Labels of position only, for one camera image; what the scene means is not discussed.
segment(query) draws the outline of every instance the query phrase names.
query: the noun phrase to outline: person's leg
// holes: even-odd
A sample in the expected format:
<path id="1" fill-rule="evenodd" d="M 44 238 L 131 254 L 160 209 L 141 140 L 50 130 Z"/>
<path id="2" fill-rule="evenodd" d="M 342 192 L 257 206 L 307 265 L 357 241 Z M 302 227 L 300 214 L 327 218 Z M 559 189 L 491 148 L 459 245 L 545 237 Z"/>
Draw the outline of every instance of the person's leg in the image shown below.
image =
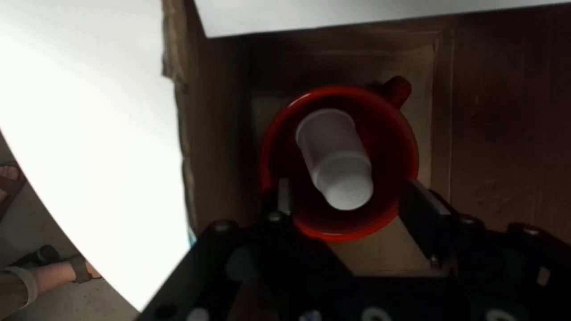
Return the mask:
<path id="1" fill-rule="evenodd" d="M 92 278 L 101 275 L 85 261 L 85 269 Z M 77 280 L 69 261 L 24 269 L 7 267 L 0 271 L 0 320 L 32 303 L 39 294 Z"/>

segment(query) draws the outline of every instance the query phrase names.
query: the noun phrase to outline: white sheet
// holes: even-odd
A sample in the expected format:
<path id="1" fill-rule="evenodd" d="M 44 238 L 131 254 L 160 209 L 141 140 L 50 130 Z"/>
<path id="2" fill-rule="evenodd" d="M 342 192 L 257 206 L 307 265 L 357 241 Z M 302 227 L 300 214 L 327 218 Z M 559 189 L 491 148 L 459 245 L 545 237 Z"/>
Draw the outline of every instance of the white sheet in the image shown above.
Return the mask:
<path id="1" fill-rule="evenodd" d="M 189 248 L 156 0 L 0 2 L 0 130 L 75 246 L 141 310 Z"/>
<path id="2" fill-rule="evenodd" d="M 195 0 L 208 37 L 565 2 L 568 0 Z"/>

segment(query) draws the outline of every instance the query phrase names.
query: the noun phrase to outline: white plastic cup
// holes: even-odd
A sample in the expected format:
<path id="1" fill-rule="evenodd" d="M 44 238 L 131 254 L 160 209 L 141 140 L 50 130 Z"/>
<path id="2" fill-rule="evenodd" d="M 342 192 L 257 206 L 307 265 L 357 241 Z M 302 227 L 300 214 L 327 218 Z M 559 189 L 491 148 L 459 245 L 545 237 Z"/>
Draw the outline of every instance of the white plastic cup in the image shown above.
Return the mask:
<path id="1" fill-rule="evenodd" d="M 299 123 L 295 136 L 313 185 L 329 205 L 350 211 L 369 201 L 371 161 L 351 116 L 338 109 L 320 109 Z"/>

